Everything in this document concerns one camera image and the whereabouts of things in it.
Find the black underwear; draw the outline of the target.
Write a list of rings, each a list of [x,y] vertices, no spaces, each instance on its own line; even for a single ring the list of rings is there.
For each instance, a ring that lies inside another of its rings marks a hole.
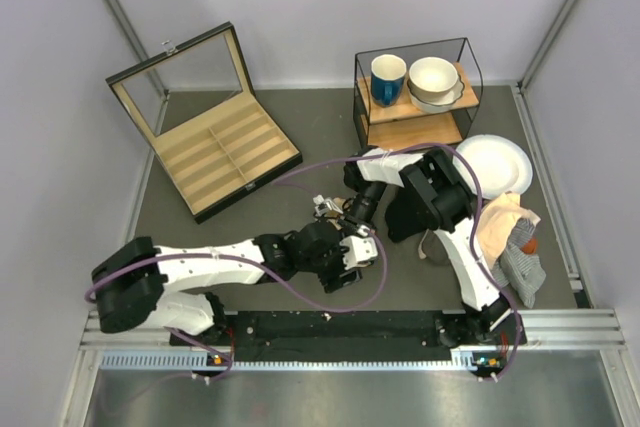
[[[422,201],[407,189],[399,189],[384,214],[388,238],[400,243],[427,229]]]

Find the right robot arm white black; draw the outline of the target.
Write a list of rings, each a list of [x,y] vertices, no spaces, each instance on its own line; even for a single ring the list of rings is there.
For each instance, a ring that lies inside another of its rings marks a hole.
[[[430,231],[443,245],[460,287],[465,317],[442,321],[441,342],[454,347],[468,340],[493,341],[513,315],[512,303],[482,254],[477,230],[480,203],[454,166],[455,149],[433,143],[425,153],[369,147],[348,158],[344,183],[356,192],[345,216],[370,221],[388,186],[396,188],[384,219],[388,238],[402,242]]]

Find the cream ceramic bowl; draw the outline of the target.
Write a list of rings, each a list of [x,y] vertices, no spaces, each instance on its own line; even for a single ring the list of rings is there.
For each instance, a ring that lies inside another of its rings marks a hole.
[[[421,101],[440,100],[456,86],[459,74],[449,61],[439,57],[424,57],[409,68],[409,87]]]

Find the beige underwear navy trim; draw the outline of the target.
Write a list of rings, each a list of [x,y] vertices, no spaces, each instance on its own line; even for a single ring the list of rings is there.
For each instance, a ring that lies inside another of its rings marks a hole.
[[[341,197],[334,197],[329,201],[329,212],[326,217],[338,230],[347,228],[346,204],[347,200]]]

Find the white scalloped dish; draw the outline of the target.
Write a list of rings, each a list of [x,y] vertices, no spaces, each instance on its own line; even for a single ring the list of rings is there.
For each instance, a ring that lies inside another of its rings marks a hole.
[[[434,100],[425,102],[416,96],[418,89],[411,81],[408,82],[411,103],[420,111],[428,114],[446,112],[462,98],[465,84],[459,80],[449,91]]]

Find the white round plate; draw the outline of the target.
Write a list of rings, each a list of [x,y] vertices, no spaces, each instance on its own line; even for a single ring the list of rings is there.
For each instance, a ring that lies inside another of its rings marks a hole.
[[[503,193],[524,194],[533,180],[533,165],[524,150],[501,136],[476,135],[461,142],[456,152],[471,166],[482,197],[493,200]]]

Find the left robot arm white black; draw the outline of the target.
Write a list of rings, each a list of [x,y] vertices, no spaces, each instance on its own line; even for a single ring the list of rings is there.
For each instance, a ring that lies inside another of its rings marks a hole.
[[[93,270],[91,296],[106,334],[168,327],[212,344],[226,334],[227,321],[221,302],[204,288],[288,281],[303,272],[331,293],[359,280],[376,257],[372,238],[326,220],[218,247],[170,248],[138,237]]]

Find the grey underwear white band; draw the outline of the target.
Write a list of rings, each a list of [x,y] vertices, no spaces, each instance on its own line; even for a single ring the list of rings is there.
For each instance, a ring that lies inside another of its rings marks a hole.
[[[450,264],[444,245],[435,233],[429,230],[423,234],[419,242],[418,257],[436,266],[444,267]]]

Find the blue ceramic mug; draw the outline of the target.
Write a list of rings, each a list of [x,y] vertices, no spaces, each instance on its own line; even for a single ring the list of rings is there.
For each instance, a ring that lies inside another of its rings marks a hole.
[[[392,54],[379,55],[371,62],[371,95],[376,104],[389,107],[399,98],[407,73],[405,61]]]

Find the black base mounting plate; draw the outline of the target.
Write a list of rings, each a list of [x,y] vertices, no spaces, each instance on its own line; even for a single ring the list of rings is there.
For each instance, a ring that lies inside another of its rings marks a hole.
[[[227,317],[219,333],[197,340],[234,348],[244,362],[440,361],[457,346],[493,349],[515,340],[515,319],[507,317],[482,334],[467,315],[442,311],[241,311]]]

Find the black compartment box glass lid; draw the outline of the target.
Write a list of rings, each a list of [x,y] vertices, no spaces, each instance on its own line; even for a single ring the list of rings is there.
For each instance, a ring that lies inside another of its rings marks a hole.
[[[198,224],[303,160],[259,102],[230,22],[106,83]]]

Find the striped grey underwear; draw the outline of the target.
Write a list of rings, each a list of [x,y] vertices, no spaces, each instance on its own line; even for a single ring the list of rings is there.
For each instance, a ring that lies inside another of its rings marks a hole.
[[[515,289],[526,308],[533,308],[536,293],[542,287],[546,273],[537,253],[527,254],[522,248],[534,239],[536,224],[521,218],[507,238],[504,251],[492,267],[496,282]]]

